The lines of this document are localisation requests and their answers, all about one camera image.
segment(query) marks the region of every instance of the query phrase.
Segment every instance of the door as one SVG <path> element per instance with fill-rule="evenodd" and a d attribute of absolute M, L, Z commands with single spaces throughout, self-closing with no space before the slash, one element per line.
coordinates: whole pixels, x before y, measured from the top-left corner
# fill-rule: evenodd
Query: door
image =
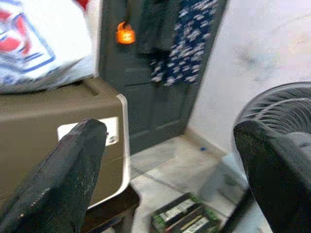
<path fill-rule="evenodd" d="M 126 96 L 129 112 L 131 153 L 181 135 L 187 125 L 200 82 L 221 21 L 226 0 L 219 0 L 217 14 L 203 57 L 199 82 L 166 87 L 153 83 L 148 55 L 137 53 L 135 43 L 119 45 L 115 32 L 124 21 L 126 0 L 104 0 L 101 35 L 100 76 Z M 130 25 L 139 32 L 143 0 L 132 0 Z"/>

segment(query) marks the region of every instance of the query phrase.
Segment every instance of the navy patterned cloth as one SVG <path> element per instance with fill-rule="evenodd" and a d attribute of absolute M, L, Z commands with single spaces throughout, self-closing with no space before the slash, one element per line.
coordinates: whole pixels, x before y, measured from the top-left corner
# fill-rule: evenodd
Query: navy patterned cloth
<path fill-rule="evenodd" d="M 151 61 L 152 81 L 165 86 L 195 83 L 218 0 L 181 0 L 170 53 L 158 53 Z"/>

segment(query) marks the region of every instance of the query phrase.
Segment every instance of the orange padlock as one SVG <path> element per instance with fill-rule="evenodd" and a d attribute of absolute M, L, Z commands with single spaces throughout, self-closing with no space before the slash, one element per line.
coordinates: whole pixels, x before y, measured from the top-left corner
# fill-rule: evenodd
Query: orange padlock
<path fill-rule="evenodd" d="M 135 42 L 135 32 L 131 28 L 131 25 L 122 22 L 118 25 L 118 31 L 116 32 L 117 42 L 120 44 L 132 44 Z"/>

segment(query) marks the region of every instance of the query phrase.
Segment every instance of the brown stool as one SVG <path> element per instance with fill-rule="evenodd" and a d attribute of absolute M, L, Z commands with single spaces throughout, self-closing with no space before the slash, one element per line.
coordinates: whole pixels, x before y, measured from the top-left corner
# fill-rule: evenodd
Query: brown stool
<path fill-rule="evenodd" d="M 116 233 L 130 233 L 139 196 L 129 185 L 121 194 L 86 212 L 81 233 L 101 233 L 113 227 Z"/>

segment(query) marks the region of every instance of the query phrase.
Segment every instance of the white plastic bag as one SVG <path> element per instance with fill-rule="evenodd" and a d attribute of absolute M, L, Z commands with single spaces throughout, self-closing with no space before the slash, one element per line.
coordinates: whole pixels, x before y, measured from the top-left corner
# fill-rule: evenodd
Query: white plastic bag
<path fill-rule="evenodd" d="M 0 0 L 0 93 L 51 89 L 94 71 L 82 9 L 71 0 Z"/>

